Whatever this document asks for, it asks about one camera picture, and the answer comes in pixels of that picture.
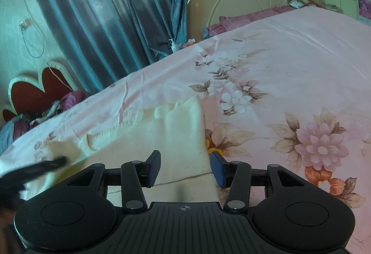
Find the blue grey curtain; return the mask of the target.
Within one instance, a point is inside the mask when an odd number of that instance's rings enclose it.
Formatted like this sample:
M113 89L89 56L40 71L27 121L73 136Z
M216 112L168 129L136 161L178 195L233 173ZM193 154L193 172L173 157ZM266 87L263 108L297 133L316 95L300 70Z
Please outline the blue grey curtain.
M89 93L172 54L187 40L187 0L37 0Z

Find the pink floral bed sheet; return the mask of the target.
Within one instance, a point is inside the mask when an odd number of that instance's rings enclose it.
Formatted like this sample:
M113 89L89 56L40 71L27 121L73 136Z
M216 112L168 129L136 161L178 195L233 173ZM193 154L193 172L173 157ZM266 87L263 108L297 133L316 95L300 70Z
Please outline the pink floral bed sheet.
M206 149L280 164L354 212L351 253L370 252L370 27L306 7L253 22L130 74L17 139L31 153L138 111L198 97Z

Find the patterned item by headboard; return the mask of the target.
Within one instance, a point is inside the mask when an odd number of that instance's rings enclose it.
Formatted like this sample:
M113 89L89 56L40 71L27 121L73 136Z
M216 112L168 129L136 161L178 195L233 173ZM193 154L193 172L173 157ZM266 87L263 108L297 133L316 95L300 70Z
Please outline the patterned item by headboard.
M301 9L310 6L322 8L322 5L320 3L316 3L313 0L287 0L287 3L289 6L295 9Z

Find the orange small container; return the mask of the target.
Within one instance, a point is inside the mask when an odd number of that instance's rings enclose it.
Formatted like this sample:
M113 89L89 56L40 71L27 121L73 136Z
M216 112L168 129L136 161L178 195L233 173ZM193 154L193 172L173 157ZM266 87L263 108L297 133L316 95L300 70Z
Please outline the orange small container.
M196 43L195 39L189 39L189 40L185 43L185 47L187 48L187 47L189 47L189 46L191 46L191 45L193 45L193 44L195 44L195 43Z

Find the purple pink pillow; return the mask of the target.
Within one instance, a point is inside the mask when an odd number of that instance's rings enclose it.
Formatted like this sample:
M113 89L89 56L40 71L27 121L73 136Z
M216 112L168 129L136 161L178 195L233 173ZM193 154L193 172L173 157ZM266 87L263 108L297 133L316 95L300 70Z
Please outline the purple pink pillow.
M266 19L268 17L276 16L285 12L292 11L294 8L290 6L273 7L270 9L252 12L242 16L234 17L219 17L219 22L206 27L203 31L203 39L214 37L215 35L224 32L232 31L234 29L243 27L244 25L251 24L257 20Z

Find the white lotion bottle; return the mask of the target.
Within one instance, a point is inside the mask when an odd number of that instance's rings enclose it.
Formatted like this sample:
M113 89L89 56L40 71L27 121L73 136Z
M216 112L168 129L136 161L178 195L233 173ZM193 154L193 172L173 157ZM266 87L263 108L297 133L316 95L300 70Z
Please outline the white lotion bottle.
M180 46L178 44L176 44L173 39L169 39L169 46L170 46L173 53L180 50Z

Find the red heart shaped headboard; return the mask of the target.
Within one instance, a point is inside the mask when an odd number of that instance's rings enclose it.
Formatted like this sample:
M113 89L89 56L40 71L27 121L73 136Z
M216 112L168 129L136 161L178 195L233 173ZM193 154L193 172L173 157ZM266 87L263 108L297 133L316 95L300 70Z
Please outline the red heart shaped headboard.
M1 117L5 122L21 114L35 117L50 108L54 101L78 89L65 66L56 61L45 62L38 71L38 78L21 75L10 81L8 103L1 107Z

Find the pile of clothes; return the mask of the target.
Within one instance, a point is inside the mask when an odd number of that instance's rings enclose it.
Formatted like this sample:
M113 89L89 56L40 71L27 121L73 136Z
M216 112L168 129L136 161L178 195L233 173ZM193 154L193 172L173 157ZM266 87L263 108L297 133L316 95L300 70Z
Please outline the pile of clothes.
M4 154L12 143L27 133L32 128L59 115L76 104L83 102L87 95L82 91L73 91L66 94L61 100L56 100L51 107L36 117L27 114L15 116L1 127L1 155Z

